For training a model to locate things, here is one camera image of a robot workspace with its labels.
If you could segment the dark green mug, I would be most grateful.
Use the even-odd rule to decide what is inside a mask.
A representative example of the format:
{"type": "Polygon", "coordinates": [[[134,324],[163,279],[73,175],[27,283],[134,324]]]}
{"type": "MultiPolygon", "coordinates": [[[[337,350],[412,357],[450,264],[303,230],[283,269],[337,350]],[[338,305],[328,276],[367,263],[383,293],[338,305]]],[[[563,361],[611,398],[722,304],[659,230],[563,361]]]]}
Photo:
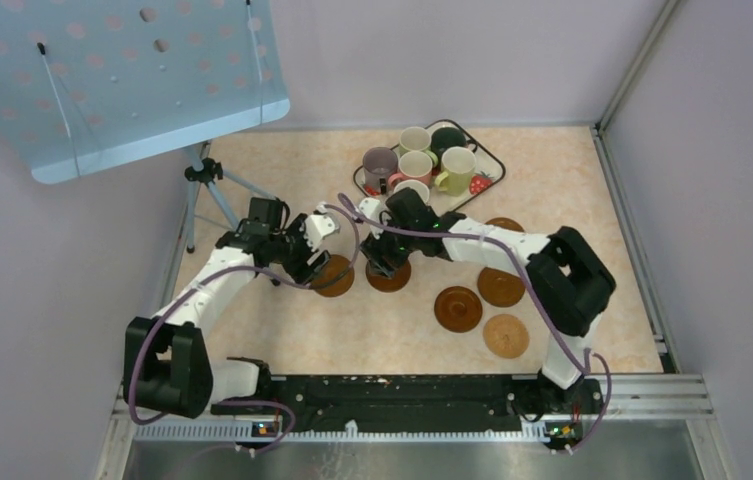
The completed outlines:
{"type": "Polygon", "coordinates": [[[441,159],[443,154],[450,148],[468,148],[472,152],[478,150],[478,143],[467,137],[463,130],[457,127],[441,127],[431,133],[431,151],[441,159]]]}

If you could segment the brown round coaster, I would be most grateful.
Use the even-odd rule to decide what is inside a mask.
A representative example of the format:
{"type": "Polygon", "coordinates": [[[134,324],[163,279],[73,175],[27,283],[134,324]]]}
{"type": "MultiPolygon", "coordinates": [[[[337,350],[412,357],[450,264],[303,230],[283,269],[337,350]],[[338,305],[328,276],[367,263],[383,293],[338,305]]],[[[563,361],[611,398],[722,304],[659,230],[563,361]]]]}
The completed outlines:
{"type": "Polygon", "coordinates": [[[480,271],[477,289],[483,300],[498,308],[515,306],[526,292],[518,276],[488,267],[480,271]]]}
{"type": "Polygon", "coordinates": [[[479,296],[469,288],[452,286],[437,295],[433,311],[441,327],[453,333],[466,333],[480,323],[483,306],[479,296]]]}
{"type": "Polygon", "coordinates": [[[404,288],[412,274],[412,266],[406,261],[391,277],[384,276],[368,263],[365,269],[365,275],[370,286],[383,293],[393,293],[404,288]]]}
{"type": "Polygon", "coordinates": [[[355,271],[350,267],[348,258],[331,255],[331,262],[326,271],[327,282],[320,289],[312,289],[315,293],[326,298],[335,298],[347,293],[354,284],[355,271]]]}
{"type": "Polygon", "coordinates": [[[507,217],[495,217],[485,222],[490,229],[508,230],[518,233],[524,233],[524,227],[516,220],[507,217]]]}

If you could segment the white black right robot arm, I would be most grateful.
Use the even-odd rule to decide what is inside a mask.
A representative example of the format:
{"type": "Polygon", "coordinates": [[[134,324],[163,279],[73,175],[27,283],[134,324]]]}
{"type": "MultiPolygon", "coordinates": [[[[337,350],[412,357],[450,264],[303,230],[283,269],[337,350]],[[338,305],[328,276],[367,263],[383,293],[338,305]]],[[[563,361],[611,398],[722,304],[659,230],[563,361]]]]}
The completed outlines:
{"type": "Polygon", "coordinates": [[[563,226],[529,234],[461,212],[439,215],[413,190],[365,198],[352,212],[371,229],[360,249],[382,276],[393,276],[419,252],[519,277],[551,335],[531,397],[543,412],[564,412],[578,400],[596,326],[617,287],[579,231],[563,226]]]}

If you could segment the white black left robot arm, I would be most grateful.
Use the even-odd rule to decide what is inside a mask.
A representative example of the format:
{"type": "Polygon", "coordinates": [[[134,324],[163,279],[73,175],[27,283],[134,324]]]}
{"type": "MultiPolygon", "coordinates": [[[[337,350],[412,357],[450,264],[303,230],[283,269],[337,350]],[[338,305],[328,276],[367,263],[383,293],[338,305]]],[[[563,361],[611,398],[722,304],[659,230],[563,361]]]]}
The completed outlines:
{"type": "Polygon", "coordinates": [[[123,396],[131,413],[139,408],[186,418],[207,406],[235,401],[249,413],[271,404],[272,386],[261,379],[257,360],[211,362],[206,337],[238,293],[270,266],[280,265],[288,284],[308,287],[327,265],[323,241],[337,233],[326,209],[289,216],[281,200],[253,198],[248,214],[216,242],[197,276],[150,318],[126,328],[123,396]]]}

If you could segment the light woven round coaster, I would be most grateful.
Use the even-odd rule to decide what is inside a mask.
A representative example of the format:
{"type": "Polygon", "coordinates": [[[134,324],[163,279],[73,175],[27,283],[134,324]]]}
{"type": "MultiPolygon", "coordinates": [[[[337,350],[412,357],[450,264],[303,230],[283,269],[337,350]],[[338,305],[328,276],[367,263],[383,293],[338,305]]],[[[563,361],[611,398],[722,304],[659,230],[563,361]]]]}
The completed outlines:
{"type": "Polygon", "coordinates": [[[522,356],[530,344],[527,327],[518,317],[510,314],[491,317],[485,323],[482,335],[488,350],[505,359],[522,356]]]}

